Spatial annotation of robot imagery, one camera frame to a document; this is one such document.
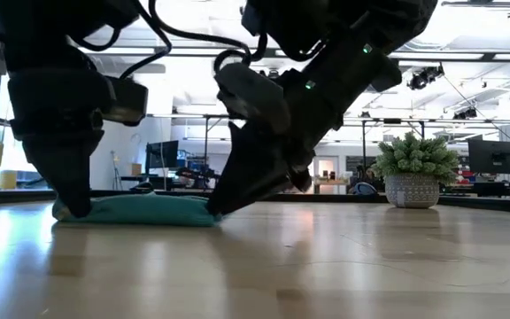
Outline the black computer monitor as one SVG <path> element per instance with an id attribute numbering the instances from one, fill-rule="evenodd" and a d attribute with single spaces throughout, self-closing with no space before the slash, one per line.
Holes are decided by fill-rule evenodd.
<path id="1" fill-rule="evenodd" d="M 510 175 L 510 142 L 470 139 L 468 157 L 474 173 Z"/>
<path id="2" fill-rule="evenodd" d="M 145 167 L 147 169 L 178 167 L 178 147 L 177 140 L 147 144 Z"/>

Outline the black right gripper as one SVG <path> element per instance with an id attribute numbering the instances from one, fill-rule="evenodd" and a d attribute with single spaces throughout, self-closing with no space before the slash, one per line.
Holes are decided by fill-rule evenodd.
<path id="1" fill-rule="evenodd" d="M 290 69 L 278 83 L 290 112 L 290 124 L 280 135 L 257 122 L 228 125 L 231 153 L 206 204 L 211 214 L 230 214 L 292 184 L 307 192 L 313 179 L 308 165 L 318 142 L 343 123 L 347 109 L 344 71 Z"/>

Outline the black background rig frame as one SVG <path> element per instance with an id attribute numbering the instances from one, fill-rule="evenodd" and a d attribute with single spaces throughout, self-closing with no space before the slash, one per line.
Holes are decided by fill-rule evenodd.
<path id="1" fill-rule="evenodd" d="M 232 141 L 230 123 L 242 127 L 240 120 L 231 120 L 215 114 L 153 114 L 168 124 L 168 134 L 180 147 L 191 154 L 202 155 L 217 171 L 223 170 L 223 158 L 230 154 Z M 412 132 L 426 137 L 427 122 L 396 118 L 347 118 L 338 130 L 329 131 L 314 147 L 316 158 L 311 161 L 313 175 L 319 174 L 319 162 L 330 160 L 338 176 L 348 170 L 346 160 L 354 158 L 356 164 L 367 162 L 380 153 L 378 144 L 390 142 Z"/>

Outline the long ceiling light strip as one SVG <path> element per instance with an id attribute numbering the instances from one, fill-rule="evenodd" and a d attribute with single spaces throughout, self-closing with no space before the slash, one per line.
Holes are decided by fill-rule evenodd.
<path id="1" fill-rule="evenodd" d="M 160 51 L 158 47 L 112 47 L 104 51 L 91 51 L 81 48 L 81 51 L 88 54 L 113 54 L 113 55 L 151 55 Z M 221 53 L 220 48 L 174 48 L 170 52 L 175 56 L 211 56 L 215 57 Z M 391 58 L 402 59 L 430 59 L 430 60 L 506 60 L 510 61 L 510 52 L 454 52 L 454 51 L 396 51 L 390 54 Z"/>

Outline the black metal table frame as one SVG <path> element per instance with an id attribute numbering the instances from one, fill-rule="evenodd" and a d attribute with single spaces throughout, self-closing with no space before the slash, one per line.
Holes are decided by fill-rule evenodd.
<path id="1" fill-rule="evenodd" d="M 53 190 L 11 190 L 0 191 L 0 204 L 25 203 L 37 201 L 51 201 L 56 198 Z M 386 204 L 388 199 L 384 195 L 326 195 L 326 194 L 292 194 L 279 193 L 262 199 L 263 202 L 285 203 L 360 203 Z M 441 206 L 457 206 L 472 209 L 510 212 L 510 198 L 474 198 L 441 195 L 437 202 Z"/>

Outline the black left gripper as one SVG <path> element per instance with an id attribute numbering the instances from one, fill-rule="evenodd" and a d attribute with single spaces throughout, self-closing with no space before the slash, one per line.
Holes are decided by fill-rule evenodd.
<path id="1" fill-rule="evenodd" d="M 57 206 L 67 206 L 75 217 L 87 216 L 90 156 L 104 133 L 83 133 L 66 144 L 26 139 L 91 128 L 89 116 L 111 108 L 115 101 L 111 82 L 88 69 L 35 68 L 11 74 L 7 87 L 12 132 L 23 141 L 27 161 L 55 191 Z"/>

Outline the small yellow container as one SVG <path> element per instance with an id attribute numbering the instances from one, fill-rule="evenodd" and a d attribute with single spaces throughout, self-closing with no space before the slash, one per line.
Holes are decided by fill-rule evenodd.
<path id="1" fill-rule="evenodd" d="M 0 171 L 0 189 L 13 190 L 17 188 L 18 172 L 15 170 Z"/>

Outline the artificial green potted plant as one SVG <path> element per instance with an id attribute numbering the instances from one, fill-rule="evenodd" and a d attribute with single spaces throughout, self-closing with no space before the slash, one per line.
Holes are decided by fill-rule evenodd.
<path id="1" fill-rule="evenodd" d="M 431 208 L 440 187 L 457 179 L 459 155 L 443 138 L 419 139 L 408 132 L 378 148 L 372 169 L 383 179 L 386 198 L 398 208 Z"/>

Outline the teal microfiber towel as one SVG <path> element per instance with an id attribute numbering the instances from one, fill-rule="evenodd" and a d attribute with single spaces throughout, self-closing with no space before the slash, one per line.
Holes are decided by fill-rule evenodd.
<path id="1" fill-rule="evenodd" d="M 180 227 L 214 227 L 223 221 L 221 214 L 206 209 L 207 199 L 198 196 L 128 194 L 90 200 L 89 214 L 75 217 L 57 199 L 52 216 L 59 222 L 99 224 L 142 224 Z"/>

